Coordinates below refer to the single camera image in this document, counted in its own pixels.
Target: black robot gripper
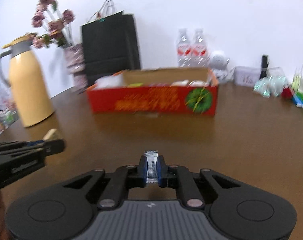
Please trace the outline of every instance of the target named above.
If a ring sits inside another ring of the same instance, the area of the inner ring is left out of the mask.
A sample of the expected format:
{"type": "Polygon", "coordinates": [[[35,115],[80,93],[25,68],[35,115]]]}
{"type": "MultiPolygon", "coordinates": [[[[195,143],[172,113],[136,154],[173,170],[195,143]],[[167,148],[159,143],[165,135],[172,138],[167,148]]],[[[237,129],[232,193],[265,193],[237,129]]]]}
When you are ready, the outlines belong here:
{"type": "Polygon", "coordinates": [[[285,240],[296,219],[279,196],[146,154],[139,165],[93,170],[21,198],[6,224],[17,240],[285,240]],[[174,188],[177,199],[127,199],[129,189],[153,179],[174,188]]]}

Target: plastic bottle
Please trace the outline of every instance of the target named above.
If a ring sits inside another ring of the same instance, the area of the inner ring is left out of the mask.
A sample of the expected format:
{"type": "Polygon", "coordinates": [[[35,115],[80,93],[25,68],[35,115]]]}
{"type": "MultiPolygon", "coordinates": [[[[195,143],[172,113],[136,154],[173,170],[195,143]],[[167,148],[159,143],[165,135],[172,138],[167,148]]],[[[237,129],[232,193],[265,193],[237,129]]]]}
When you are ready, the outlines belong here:
{"type": "Polygon", "coordinates": [[[5,111],[0,110],[0,123],[3,124],[4,128],[7,129],[9,127],[6,119],[5,119],[5,111]]]}
{"type": "Polygon", "coordinates": [[[191,63],[191,46],[187,36],[187,29],[179,29],[177,56],[179,67],[189,67],[191,63]]]}
{"type": "Polygon", "coordinates": [[[207,44],[203,38],[203,30],[196,29],[194,43],[192,45],[191,66],[205,67],[207,66],[207,61],[208,61],[207,44]]]}

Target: logo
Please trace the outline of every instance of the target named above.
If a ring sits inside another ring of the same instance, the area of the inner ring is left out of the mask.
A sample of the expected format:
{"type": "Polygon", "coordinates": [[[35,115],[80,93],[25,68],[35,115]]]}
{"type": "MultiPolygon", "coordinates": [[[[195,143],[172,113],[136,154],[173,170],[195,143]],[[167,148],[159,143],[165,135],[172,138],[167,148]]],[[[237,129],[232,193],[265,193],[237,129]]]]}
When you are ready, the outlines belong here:
{"type": "Polygon", "coordinates": [[[191,54],[191,47],[189,45],[180,45],[178,48],[177,48],[177,54],[179,56],[182,56],[182,55],[189,55],[191,54]]]}
{"type": "Polygon", "coordinates": [[[153,208],[154,206],[156,206],[156,204],[155,203],[150,203],[150,204],[147,204],[147,207],[149,207],[149,208],[153,208]]]}
{"type": "Polygon", "coordinates": [[[185,105],[194,113],[206,112],[212,106],[213,96],[205,88],[195,88],[185,98],[185,105]]]}
{"type": "Polygon", "coordinates": [[[194,56],[204,56],[205,54],[206,54],[206,52],[207,52],[207,48],[205,47],[205,46],[199,46],[199,45],[197,45],[197,46],[195,46],[194,47],[194,49],[193,49],[193,51],[192,51],[192,54],[194,55],[194,56]]]}

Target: grey ribbed panel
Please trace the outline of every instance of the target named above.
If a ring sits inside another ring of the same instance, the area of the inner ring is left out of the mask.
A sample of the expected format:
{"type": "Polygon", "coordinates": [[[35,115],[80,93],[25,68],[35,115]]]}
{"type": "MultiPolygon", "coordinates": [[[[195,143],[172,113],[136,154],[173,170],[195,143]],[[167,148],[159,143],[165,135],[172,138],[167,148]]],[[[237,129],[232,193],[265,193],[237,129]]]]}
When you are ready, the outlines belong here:
{"type": "Polygon", "coordinates": [[[124,201],[101,212],[86,232],[74,240],[228,240],[199,211],[172,201],[124,201]]]}

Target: red cardboard box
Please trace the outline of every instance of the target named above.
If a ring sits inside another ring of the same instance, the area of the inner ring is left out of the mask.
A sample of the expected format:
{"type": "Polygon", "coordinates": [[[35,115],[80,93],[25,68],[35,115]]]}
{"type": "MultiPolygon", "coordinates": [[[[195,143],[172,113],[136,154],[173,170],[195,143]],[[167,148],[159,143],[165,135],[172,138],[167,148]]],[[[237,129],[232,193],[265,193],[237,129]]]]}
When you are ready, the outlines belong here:
{"type": "Polygon", "coordinates": [[[125,70],[126,85],[143,83],[140,87],[87,89],[94,113],[113,111],[175,112],[214,115],[217,105],[218,81],[207,68],[163,68],[157,70],[125,70]],[[170,86],[176,81],[202,80],[212,77],[206,87],[170,86]]]}

